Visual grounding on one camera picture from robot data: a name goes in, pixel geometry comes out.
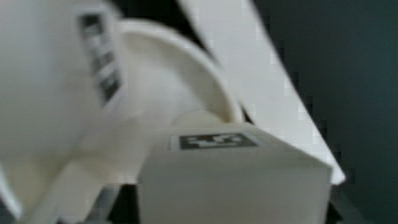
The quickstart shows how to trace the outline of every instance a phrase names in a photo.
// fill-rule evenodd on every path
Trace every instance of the black sticker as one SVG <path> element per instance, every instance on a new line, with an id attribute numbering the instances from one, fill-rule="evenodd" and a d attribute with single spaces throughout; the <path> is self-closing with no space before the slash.
<path id="1" fill-rule="evenodd" d="M 257 146 L 241 133 L 192 135 L 179 137 L 181 150 L 238 148 Z"/>
<path id="2" fill-rule="evenodd" d="M 90 57 L 94 80 L 101 91 L 101 98 L 106 103 L 119 90 L 121 79 L 101 14 L 87 14 L 80 17 L 80 28 Z"/>

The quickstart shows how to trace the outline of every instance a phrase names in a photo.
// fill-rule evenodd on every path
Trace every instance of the gray wall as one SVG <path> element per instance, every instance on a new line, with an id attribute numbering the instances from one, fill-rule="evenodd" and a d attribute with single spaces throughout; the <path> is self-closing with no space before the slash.
<path id="1" fill-rule="evenodd" d="M 256 0 L 348 182 L 376 223 L 398 220 L 398 1 Z"/>

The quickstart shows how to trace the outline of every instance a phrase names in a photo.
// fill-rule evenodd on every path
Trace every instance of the white box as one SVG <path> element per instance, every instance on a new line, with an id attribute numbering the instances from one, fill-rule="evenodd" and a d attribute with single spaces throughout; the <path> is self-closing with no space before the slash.
<path id="1" fill-rule="evenodd" d="M 142 224 L 323 224 L 330 171 L 250 125 L 174 131 L 138 175 Z"/>

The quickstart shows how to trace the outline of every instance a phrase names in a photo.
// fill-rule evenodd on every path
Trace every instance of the qr code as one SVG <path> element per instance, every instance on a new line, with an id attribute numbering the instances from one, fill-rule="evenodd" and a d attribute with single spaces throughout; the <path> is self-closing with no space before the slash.
<path id="1" fill-rule="evenodd" d="M 238 148 L 257 146 L 241 133 L 192 135 L 179 137 L 181 150 Z"/>

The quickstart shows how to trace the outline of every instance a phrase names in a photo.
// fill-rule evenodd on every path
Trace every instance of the white plastic part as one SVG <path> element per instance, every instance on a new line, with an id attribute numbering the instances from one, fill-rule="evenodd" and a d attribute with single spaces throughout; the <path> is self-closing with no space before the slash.
<path id="1" fill-rule="evenodd" d="M 332 169 L 247 124 L 177 128 L 138 175 L 142 224 L 323 224 Z"/>
<path id="2" fill-rule="evenodd" d="M 177 0 L 206 48 L 225 71 L 256 126 L 344 174 L 321 138 L 277 58 L 249 0 Z"/>
<path id="3" fill-rule="evenodd" d="M 83 137 L 80 153 L 26 219 L 30 224 L 50 224 L 55 213 L 66 221 L 82 221 L 101 186 L 137 183 L 147 152 L 172 126 L 243 122 L 222 71 L 195 45 L 147 21 L 121 22 L 115 28 L 128 72 L 124 94 Z"/>
<path id="4" fill-rule="evenodd" d="M 110 117 L 121 98 L 119 91 L 103 109 L 78 30 L 78 15 L 101 13 L 113 38 L 117 12 L 99 0 L 2 1 L 2 6 L 0 197 L 19 219 L 35 209 L 87 127 Z"/>

